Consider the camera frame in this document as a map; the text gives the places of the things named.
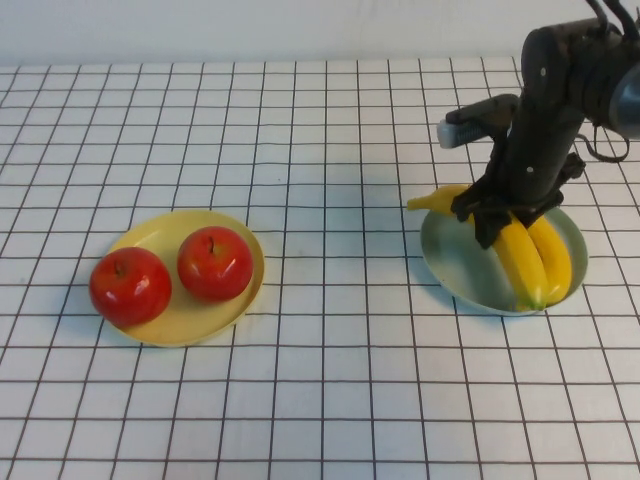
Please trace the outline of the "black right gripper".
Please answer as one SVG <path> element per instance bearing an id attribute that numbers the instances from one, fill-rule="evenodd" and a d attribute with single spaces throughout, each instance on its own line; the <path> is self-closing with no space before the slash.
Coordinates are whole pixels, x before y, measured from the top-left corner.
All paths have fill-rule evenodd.
<path id="1" fill-rule="evenodd" d="M 562 202 L 562 186 L 579 178 L 584 169 L 576 153 L 532 165 L 526 159 L 509 159 L 507 147 L 496 144 L 484 174 L 454 196 L 450 211 L 460 221 L 473 218 L 476 241 L 489 249 L 511 215 L 523 225 L 533 225 Z"/>

